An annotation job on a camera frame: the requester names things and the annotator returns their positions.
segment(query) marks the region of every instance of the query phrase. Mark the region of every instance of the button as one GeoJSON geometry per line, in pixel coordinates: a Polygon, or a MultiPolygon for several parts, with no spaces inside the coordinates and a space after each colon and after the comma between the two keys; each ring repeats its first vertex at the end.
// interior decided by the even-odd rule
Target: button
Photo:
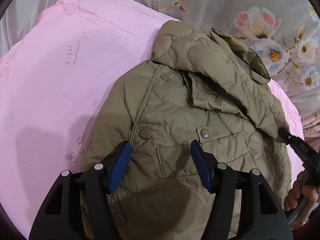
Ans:
{"type": "Polygon", "coordinates": [[[140,137],[142,139],[149,139],[151,137],[152,133],[151,133],[151,129],[150,128],[142,128],[140,130],[140,137]]]}
{"type": "Polygon", "coordinates": [[[113,214],[113,220],[115,221],[117,227],[125,225],[125,218],[120,214],[113,214]]]}
{"type": "Polygon", "coordinates": [[[209,130],[207,128],[203,128],[201,130],[201,135],[202,135],[203,138],[208,138],[210,136],[210,132],[209,132],[209,130]]]}
{"type": "Polygon", "coordinates": [[[170,77],[169,77],[167,74],[162,74],[162,75],[161,75],[161,78],[162,78],[163,80],[169,80],[169,79],[170,79],[170,77]]]}

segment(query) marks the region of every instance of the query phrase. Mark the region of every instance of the pink fabric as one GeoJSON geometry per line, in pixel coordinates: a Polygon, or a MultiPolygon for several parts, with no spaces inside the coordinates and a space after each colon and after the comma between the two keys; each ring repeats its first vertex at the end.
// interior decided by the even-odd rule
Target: pink fabric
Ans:
{"type": "MultiPolygon", "coordinates": [[[[299,115],[297,108],[290,101],[286,93],[282,90],[282,88],[277,82],[271,80],[268,83],[268,86],[270,87],[272,94],[276,98],[278,98],[281,102],[281,105],[285,114],[285,119],[290,127],[290,133],[292,135],[299,136],[300,138],[304,139],[301,117],[299,115]]],[[[288,146],[287,149],[288,149],[288,155],[291,161],[291,175],[292,175],[291,184],[293,184],[293,182],[297,179],[298,173],[300,171],[303,171],[304,167],[302,166],[302,161],[296,155],[296,153],[291,148],[291,146],[288,146]]]]}
{"type": "MultiPolygon", "coordinates": [[[[58,174],[78,172],[113,83],[148,59],[170,19],[133,0],[60,0],[0,59],[0,202],[26,238],[58,174]]],[[[271,87],[299,134],[292,104],[271,87]]]]}

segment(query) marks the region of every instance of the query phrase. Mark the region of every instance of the olive green jacket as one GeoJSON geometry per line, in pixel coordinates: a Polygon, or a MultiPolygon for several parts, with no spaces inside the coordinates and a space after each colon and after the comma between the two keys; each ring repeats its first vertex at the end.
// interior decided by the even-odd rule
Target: olive green jacket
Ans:
{"type": "MultiPolygon", "coordinates": [[[[291,165],[277,131],[288,125],[269,81],[259,56],[234,37],[216,29],[208,37],[177,21],[162,26],[151,59],[113,86],[82,161],[87,170],[121,141],[131,143],[123,180],[108,199],[123,240],[201,238],[214,195],[191,159],[194,139],[234,170],[258,168],[283,202],[291,165]]],[[[230,236],[240,199],[237,192],[230,236]]]]}

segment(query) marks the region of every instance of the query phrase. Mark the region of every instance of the gray floral blanket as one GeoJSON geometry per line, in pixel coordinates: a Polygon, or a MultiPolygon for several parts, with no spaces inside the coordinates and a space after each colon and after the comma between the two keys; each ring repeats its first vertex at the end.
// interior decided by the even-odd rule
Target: gray floral blanket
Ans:
{"type": "Polygon", "coordinates": [[[305,139],[320,145],[320,20],[308,0],[136,0],[204,32],[243,40],[297,107],[305,139]]]}

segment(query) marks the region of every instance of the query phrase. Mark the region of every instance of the blue rubber tip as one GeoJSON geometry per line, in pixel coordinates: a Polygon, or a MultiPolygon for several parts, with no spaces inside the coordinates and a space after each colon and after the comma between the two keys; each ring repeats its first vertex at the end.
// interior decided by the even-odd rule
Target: blue rubber tip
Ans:
{"type": "Polygon", "coordinates": [[[115,164],[113,165],[109,175],[108,191],[113,193],[120,185],[124,171],[128,165],[131,155],[131,145],[127,141],[120,152],[115,164]]]}
{"type": "Polygon", "coordinates": [[[198,175],[200,177],[202,186],[211,193],[213,190],[211,171],[205,164],[205,161],[201,154],[202,150],[200,151],[199,147],[200,145],[197,141],[191,142],[191,145],[190,145],[191,157],[198,171],[198,175]]]}

